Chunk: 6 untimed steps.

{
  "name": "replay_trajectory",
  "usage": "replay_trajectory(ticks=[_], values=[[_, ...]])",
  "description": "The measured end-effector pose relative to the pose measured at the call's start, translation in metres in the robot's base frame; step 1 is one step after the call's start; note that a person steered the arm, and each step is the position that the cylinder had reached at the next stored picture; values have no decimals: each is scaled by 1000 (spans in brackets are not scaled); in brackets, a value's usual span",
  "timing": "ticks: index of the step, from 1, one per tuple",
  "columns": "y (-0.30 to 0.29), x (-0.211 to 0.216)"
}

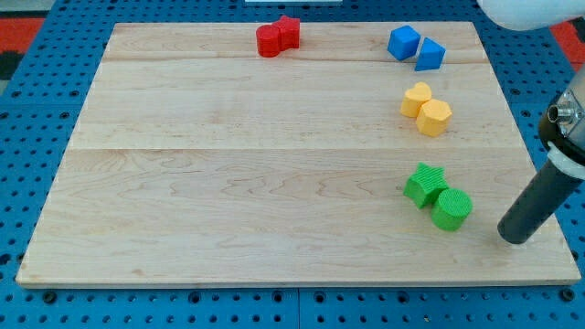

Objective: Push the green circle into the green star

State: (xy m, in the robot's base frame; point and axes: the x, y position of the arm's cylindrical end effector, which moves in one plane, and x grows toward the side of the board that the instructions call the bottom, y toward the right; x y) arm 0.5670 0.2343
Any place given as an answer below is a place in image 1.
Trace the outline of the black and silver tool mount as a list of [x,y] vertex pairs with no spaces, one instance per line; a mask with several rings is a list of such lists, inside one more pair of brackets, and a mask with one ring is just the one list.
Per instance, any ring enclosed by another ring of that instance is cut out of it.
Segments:
[[548,159],[573,178],[584,179],[584,67],[548,105],[538,125]]

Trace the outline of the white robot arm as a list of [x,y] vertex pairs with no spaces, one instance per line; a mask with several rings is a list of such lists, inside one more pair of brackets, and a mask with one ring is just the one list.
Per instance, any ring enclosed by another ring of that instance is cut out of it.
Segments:
[[[582,1],[479,0],[497,25],[528,31],[584,16]],[[502,239],[523,244],[584,181],[584,69],[548,105],[538,124],[548,159],[497,225]]]

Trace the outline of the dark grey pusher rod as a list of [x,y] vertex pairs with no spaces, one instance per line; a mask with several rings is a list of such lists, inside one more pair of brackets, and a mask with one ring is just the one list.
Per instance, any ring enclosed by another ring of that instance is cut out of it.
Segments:
[[547,160],[499,221],[499,235],[512,244],[527,242],[581,183]]

